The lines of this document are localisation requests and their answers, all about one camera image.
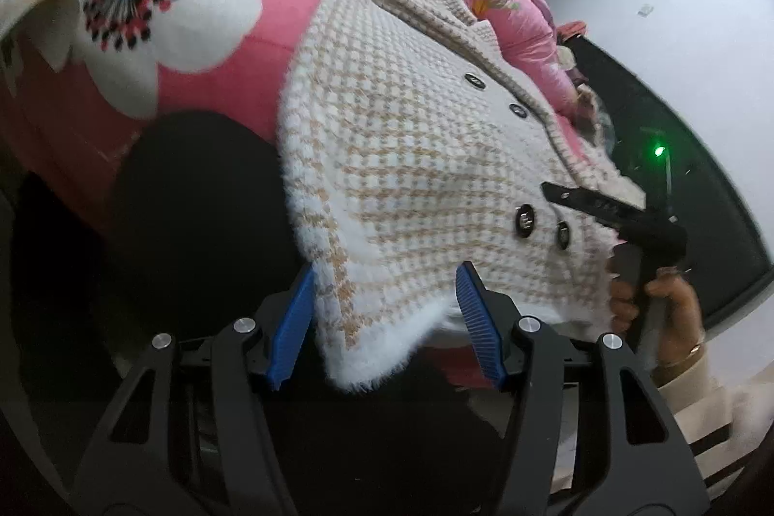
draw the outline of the knitted jacket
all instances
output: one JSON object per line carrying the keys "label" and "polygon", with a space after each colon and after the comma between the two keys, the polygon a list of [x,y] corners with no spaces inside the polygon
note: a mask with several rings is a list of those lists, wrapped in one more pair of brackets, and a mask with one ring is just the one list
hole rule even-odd
{"label": "knitted jacket", "polygon": [[[330,378],[370,387],[422,342],[467,343],[454,271],[589,337],[607,325],[612,231],[557,208],[540,185],[641,205],[604,154],[575,158],[556,114],[462,0],[322,0],[282,95],[289,214],[316,272]],[[530,205],[535,225],[514,230]],[[566,250],[556,225],[570,228]]]}

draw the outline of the black panel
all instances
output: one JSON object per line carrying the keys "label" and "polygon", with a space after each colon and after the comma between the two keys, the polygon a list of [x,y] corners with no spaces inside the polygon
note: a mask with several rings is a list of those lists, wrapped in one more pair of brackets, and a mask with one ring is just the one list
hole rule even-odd
{"label": "black panel", "polygon": [[716,323],[772,267],[747,209],[707,149],[635,75],[581,36],[566,45],[610,112],[618,138],[615,164],[645,190],[649,206],[665,212],[666,161],[654,148],[659,141],[669,148],[672,212],[688,232],[687,278],[707,323]]}

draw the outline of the black trousers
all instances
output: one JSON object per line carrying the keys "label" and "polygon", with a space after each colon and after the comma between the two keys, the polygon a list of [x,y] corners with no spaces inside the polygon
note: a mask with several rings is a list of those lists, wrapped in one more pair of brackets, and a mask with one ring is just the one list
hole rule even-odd
{"label": "black trousers", "polygon": [[[286,290],[303,263],[285,211],[274,148],[213,113],[178,113],[145,131],[116,181],[111,217],[107,269],[119,270],[119,284],[149,330],[179,339],[213,335],[233,319],[250,315],[267,295]],[[22,368],[26,387],[53,392],[41,393],[39,400],[86,396],[94,410],[100,407],[97,400],[104,408],[118,383],[88,312],[99,281],[95,274],[105,269],[98,261],[101,245],[88,229],[80,229],[85,252],[70,239],[59,249],[72,251],[62,251],[48,266],[25,268],[17,261],[17,275],[28,280],[27,293],[36,284],[33,277],[54,274],[61,282],[59,291],[49,292],[32,309],[25,292],[15,293],[20,304],[26,303],[27,322],[15,330],[26,347],[25,364],[35,366]],[[17,243],[15,252],[25,247]],[[61,274],[55,268],[64,258],[80,263]],[[58,300],[71,307],[52,317]],[[21,317],[15,310],[15,319]],[[57,328],[68,318],[66,334],[57,337],[56,356],[41,352],[33,330]],[[67,378],[70,361],[77,366],[99,360],[102,371],[95,379],[81,374],[75,381],[71,374],[70,394],[64,396],[45,369],[55,359],[62,360],[55,372],[60,382]],[[311,331],[293,378],[267,401],[266,413],[302,516],[463,515],[481,504],[501,448],[494,430],[466,403],[466,395],[455,391],[421,352],[376,391],[338,391],[326,380]],[[83,433],[93,428],[94,416],[92,411],[80,419]],[[36,419],[41,425],[53,418],[37,414]],[[61,466],[72,467],[85,442],[64,444],[58,437],[62,426],[47,426],[41,426],[41,435],[48,435],[44,442],[64,448]]]}

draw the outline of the black stripe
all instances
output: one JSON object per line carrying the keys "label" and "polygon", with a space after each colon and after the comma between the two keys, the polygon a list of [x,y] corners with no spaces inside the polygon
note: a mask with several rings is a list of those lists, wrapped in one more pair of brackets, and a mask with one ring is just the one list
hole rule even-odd
{"label": "black stripe", "polygon": [[747,453],[747,455],[741,459],[737,459],[735,462],[729,463],[729,465],[727,465],[722,470],[715,472],[715,474],[711,476],[708,476],[704,480],[704,485],[707,486],[707,490],[717,484],[718,481],[722,481],[727,476],[733,475],[734,472],[738,471],[740,468],[744,468],[752,457],[753,453],[755,453],[755,451],[752,451],[752,453]]}
{"label": "black stripe", "polygon": [[729,438],[730,438],[730,423],[727,424],[726,426],[721,426],[715,431],[712,431],[709,435],[704,435],[703,438],[696,440],[693,444],[690,445],[690,451],[694,453],[694,457],[695,457],[696,455],[701,455],[702,453],[706,453],[713,446],[717,446],[718,444],[720,444],[721,442],[725,442]]}

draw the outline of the silver screw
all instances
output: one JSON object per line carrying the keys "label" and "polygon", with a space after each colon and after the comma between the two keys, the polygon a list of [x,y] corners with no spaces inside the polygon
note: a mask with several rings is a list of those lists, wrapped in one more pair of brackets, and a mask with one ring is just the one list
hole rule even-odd
{"label": "silver screw", "polygon": [[255,320],[250,317],[241,317],[234,322],[234,330],[237,333],[252,333],[255,328]]}
{"label": "silver screw", "polygon": [[171,343],[172,336],[169,333],[159,333],[153,337],[153,341],[151,342],[153,347],[157,350],[164,350],[164,348],[168,347]]}
{"label": "silver screw", "polygon": [[608,333],[602,337],[602,343],[610,348],[610,350],[617,350],[624,345],[624,342],[621,340],[621,338],[614,333]]}
{"label": "silver screw", "polygon": [[519,320],[519,328],[525,333],[537,333],[540,330],[540,321],[528,315]]}
{"label": "silver screw", "polygon": [[526,213],[519,215],[519,228],[522,230],[529,230],[533,226],[534,220],[527,216]]}

